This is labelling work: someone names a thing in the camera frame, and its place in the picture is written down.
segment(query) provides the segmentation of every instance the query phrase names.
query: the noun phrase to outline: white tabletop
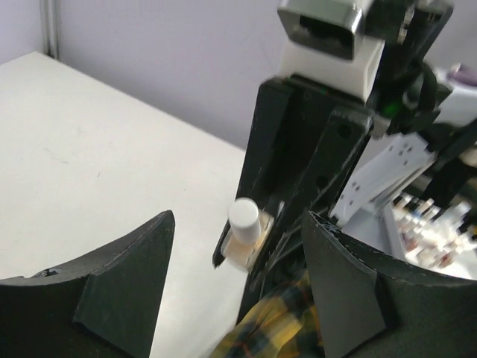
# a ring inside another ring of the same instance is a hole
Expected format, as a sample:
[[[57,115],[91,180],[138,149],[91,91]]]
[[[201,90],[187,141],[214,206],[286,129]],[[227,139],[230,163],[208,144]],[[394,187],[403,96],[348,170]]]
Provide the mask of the white tabletop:
[[[69,261],[172,209],[151,356],[200,357],[233,326],[246,279],[227,263],[212,267],[243,159],[240,149],[42,54],[6,63],[0,278]]]

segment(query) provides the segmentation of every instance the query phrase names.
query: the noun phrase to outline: rack of vials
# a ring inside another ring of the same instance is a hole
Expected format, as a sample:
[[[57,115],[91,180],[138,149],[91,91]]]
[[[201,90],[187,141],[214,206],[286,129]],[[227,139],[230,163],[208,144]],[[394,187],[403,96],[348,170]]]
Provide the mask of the rack of vials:
[[[393,215],[404,258],[411,264],[439,271],[454,263],[465,251],[477,248],[474,228],[461,232],[471,206],[459,205],[442,210],[433,200],[421,201],[408,194],[395,200]]]

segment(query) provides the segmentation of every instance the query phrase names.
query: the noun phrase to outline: yellow plaid cloth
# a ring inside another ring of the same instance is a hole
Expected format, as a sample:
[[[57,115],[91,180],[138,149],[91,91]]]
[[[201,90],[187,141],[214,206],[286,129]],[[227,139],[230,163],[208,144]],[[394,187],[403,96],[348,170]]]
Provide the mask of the yellow plaid cloth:
[[[308,272],[266,295],[211,358],[324,357]]]

